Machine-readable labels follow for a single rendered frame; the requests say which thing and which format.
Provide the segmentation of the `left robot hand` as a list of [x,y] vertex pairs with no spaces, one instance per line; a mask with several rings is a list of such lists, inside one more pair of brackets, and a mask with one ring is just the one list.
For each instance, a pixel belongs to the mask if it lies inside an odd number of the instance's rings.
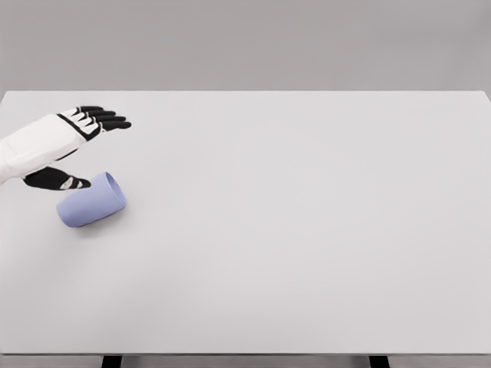
[[48,114],[6,139],[15,151],[11,163],[16,177],[25,185],[50,191],[67,191],[91,187],[87,179],[51,166],[77,152],[102,133],[125,130],[132,126],[126,117],[100,106],[78,106]]

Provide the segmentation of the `lavender plastic cup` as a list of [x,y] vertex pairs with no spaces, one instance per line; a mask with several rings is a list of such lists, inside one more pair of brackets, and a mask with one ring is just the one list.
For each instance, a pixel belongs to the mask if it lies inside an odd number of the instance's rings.
[[78,189],[56,206],[60,220],[70,228],[96,222],[127,206],[127,199],[114,177],[102,172],[91,180],[91,187]]

